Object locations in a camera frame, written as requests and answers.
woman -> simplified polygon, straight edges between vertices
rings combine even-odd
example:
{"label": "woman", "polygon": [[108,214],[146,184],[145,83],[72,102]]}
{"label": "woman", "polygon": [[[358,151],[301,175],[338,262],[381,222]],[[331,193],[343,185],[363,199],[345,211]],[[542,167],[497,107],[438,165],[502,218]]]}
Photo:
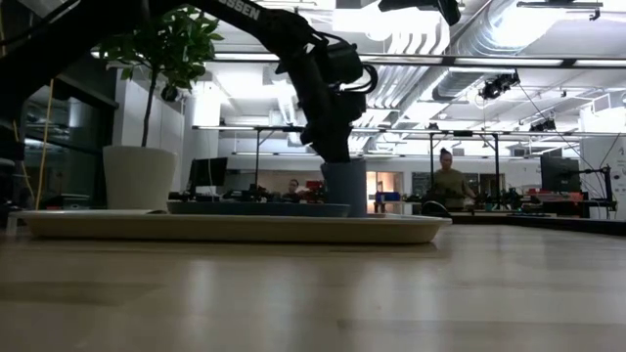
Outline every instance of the woman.
{"label": "woman", "polygon": [[475,198],[476,195],[468,186],[465,175],[452,168],[452,154],[441,149],[439,154],[441,169],[434,173],[433,191],[445,198],[448,211],[462,210],[465,207],[465,198]]}

tree trunk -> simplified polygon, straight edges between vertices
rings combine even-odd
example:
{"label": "tree trunk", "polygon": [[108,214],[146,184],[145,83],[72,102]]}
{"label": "tree trunk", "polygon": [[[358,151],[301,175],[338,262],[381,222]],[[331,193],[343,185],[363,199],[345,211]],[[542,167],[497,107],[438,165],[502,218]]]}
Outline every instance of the tree trunk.
{"label": "tree trunk", "polygon": [[146,106],[146,115],[144,116],[144,135],[141,138],[141,146],[145,147],[148,144],[148,129],[150,128],[150,112],[153,108],[153,97],[155,95],[155,89],[157,88],[158,72],[152,72],[152,80],[150,82],[150,89],[148,90],[148,105]]}

computer monitor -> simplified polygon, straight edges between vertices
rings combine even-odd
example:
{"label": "computer monitor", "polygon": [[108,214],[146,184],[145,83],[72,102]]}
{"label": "computer monitor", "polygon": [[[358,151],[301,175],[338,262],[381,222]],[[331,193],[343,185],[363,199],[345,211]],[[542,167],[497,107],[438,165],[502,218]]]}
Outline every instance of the computer monitor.
{"label": "computer monitor", "polygon": [[581,192],[578,160],[541,155],[541,186],[545,191]]}
{"label": "computer monitor", "polygon": [[228,157],[194,159],[189,172],[189,188],[194,194],[196,187],[224,186]]}

plant leaf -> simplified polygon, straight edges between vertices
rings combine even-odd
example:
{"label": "plant leaf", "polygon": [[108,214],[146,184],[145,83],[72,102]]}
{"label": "plant leaf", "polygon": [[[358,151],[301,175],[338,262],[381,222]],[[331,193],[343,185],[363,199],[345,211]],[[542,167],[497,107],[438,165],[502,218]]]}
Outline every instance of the plant leaf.
{"label": "plant leaf", "polygon": [[127,67],[121,71],[120,80],[132,80],[133,79],[133,67]]}
{"label": "plant leaf", "polygon": [[208,35],[208,37],[211,40],[224,40],[224,37],[219,35],[219,34],[217,34],[217,33],[211,33],[211,34]]}

tray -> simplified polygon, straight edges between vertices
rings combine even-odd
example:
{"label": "tray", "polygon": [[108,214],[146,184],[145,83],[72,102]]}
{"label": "tray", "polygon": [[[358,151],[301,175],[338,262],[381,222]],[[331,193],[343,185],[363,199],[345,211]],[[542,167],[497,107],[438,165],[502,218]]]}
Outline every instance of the tray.
{"label": "tray", "polygon": [[258,203],[225,201],[169,201],[170,214],[181,215],[254,215],[254,216],[308,216],[347,217],[350,205],[345,204],[300,204]]}
{"label": "tray", "polygon": [[173,215],[141,210],[24,211],[40,238],[226,242],[427,243],[449,219],[376,214],[370,218]]}

